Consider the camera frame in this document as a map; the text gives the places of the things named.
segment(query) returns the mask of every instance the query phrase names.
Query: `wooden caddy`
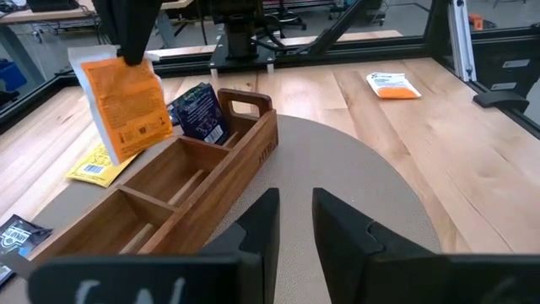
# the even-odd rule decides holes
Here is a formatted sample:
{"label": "wooden caddy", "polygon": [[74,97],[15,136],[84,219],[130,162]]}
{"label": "wooden caddy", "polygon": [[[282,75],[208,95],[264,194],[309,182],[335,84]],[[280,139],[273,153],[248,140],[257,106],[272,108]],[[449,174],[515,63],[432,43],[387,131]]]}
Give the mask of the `wooden caddy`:
{"label": "wooden caddy", "polygon": [[[180,136],[30,259],[62,255],[189,254],[202,248],[278,145],[278,122],[266,95],[221,89],[229,126],[222,145]],[[259,117],[233,112],[255,105]]]}

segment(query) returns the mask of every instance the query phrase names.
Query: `white and orange packet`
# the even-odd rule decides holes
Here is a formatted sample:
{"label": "white and orange packet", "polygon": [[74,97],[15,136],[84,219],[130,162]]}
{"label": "white and orange packet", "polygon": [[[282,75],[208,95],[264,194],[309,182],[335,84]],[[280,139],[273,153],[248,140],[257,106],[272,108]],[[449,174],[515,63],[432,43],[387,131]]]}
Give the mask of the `white and orange packet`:
{"label": "white and orange packet", "polygon": [[127,66],[115,46],[71,48],[68,55],[115,166],[173,135],[161,79],[150,60]]}
{"label": "white and orange packet", "polygon": [[371,73],[366,77],[371,89],[382,99],[414,99],[422,96],[404,73]]}

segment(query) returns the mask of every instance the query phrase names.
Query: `wooden table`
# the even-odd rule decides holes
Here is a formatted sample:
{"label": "wooden table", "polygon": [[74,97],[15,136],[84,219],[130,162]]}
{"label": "wooden table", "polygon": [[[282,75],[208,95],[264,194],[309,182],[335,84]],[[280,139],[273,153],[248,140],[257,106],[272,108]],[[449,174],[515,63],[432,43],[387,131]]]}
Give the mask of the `wooden table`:
{"label": "wooden table", "polygon": [[[423,96],[379,100],[365,81],[375,71],[405,73]],[[540,142],[499,110],[473,103],[475,92],[434,60],[163,79],[165,100],[200,82],[268,94],[279,114],[370,146],[416,192],[443,251],[540,252]],[[63,89],[0,136],[0,222],[13,213],[32,220],[99,141],[79,87]]]}
{"label": "wooden table", "polygon": [[[163,37],[165,47],[177,47],[175,43],[175,31],[170,25],[169,18],[164,12],[165,9],[171,8],[184,8],[189,5],[193,0],[178,0],[173,3],[163,3],[161,10],[159,11],[156,25],[158,26],[159,33]],[[63,19],[76,19],[76,18],[88,18],[90,14],[95,14],[94,4],[91,0],[79,0],[80,5],[86,6],[88,12],[84,12],[81,8],[66,10],[66,11],[53,11],[43,13],[33,13],[31,10],[25,10],[9,14],[3,18],[0,18],[0,45],[2,45],[8,55],[22,70],[30,82],[35,87],[45,82],[41,71],[36,67],[34,61],[24,49],[19,38],[9,28],[8,24],[15,23],[27,23],[34,21],[47,21],[47,20],[63,20]]]}

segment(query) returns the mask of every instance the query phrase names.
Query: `blue snack bag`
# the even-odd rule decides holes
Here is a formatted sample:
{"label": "blue snack bag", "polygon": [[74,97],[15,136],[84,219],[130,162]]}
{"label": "blue snack bag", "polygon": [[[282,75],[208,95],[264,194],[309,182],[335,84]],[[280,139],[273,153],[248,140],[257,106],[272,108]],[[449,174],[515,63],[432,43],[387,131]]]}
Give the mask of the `blue snack bag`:
{"label": "blue snack bag", "polygon": [[184,135],[210,144],[223,144],[229,128],[211,84],[200,83],[175,99],[168,107],[173,125],[180,124]]}

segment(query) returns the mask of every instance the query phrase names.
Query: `table leg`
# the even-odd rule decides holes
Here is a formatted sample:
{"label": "table leg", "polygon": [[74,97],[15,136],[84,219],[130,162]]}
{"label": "table leg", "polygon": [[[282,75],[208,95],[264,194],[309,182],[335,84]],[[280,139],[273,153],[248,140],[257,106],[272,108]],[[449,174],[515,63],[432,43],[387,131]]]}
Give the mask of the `table leg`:
{"label": "table leg", "polygon": [[175,40],[175,30],[170,25],[169,17],[165,11],[159,11],[156,26],[158,27],[161,38],[163,38],[165,48],[178,47]]}
{"label": "table leg", "polygon": [[5,24],[0,24],[0,45],[6,49],[13,62],[21,69],[21,72],[26,77],[30,77],[30,80],[35,85],[45,82],[43,74],[41,74],[28,52],[24,49],[17,35]]}

